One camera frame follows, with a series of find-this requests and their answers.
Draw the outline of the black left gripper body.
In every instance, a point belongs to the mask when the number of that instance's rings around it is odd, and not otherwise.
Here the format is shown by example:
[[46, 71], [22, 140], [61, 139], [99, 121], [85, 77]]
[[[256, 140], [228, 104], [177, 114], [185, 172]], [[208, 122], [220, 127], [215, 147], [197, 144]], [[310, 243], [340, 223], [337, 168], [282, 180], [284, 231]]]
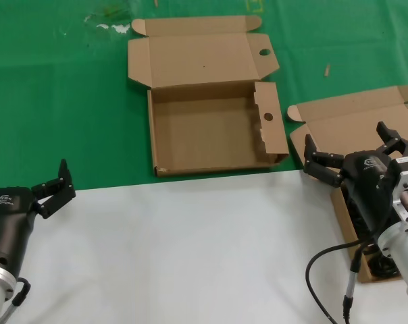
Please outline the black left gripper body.
[[0, 188], [0, 268], [19, 276], [34, 228], [36, 201], [31, 189]]

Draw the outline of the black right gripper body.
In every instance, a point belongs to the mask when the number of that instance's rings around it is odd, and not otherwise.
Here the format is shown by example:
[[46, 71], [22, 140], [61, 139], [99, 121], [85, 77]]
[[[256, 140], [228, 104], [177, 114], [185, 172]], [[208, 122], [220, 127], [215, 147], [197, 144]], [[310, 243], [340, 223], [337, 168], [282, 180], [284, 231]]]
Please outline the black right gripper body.
[[392, 220], [392, 178], [387, 169], [392, 158], [388, 151], [357, 151], [345, 156], [341, 173], [349, 197], [375, 236], [380, 236]]

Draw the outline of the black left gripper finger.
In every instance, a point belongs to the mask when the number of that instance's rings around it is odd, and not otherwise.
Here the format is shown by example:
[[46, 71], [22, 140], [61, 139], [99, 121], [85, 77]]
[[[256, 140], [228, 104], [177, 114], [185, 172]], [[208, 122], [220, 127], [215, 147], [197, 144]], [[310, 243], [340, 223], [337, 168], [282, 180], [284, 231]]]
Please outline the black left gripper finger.
[[67, 161], [61, 160], [57, 178], [38, 184], [32, 187], [31, 191], [35, 197], [32, 210], [41, 215], [43, 219], [50, 218], [68, 204], [76, 197], [76, 191]]

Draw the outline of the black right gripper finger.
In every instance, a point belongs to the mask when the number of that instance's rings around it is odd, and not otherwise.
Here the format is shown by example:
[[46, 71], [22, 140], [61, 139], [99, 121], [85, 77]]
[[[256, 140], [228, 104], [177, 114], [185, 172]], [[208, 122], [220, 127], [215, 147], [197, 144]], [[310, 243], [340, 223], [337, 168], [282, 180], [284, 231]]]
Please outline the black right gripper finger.
[[338, 188], [344, 177], [334, 169], [342, 169], [344, 155], [319, 152], [310, 134], [305, 136], [305, 163], [303, 171], [313, 178]]
[[383, 142], [377, 149], [379, 153], [390, 155], [393, 152], [399, 152], [403, 157], [408, 157], [408, 140], [402, 138], [396, 130], [388, 128], [383, 121], [379, 121], [376, 131]]

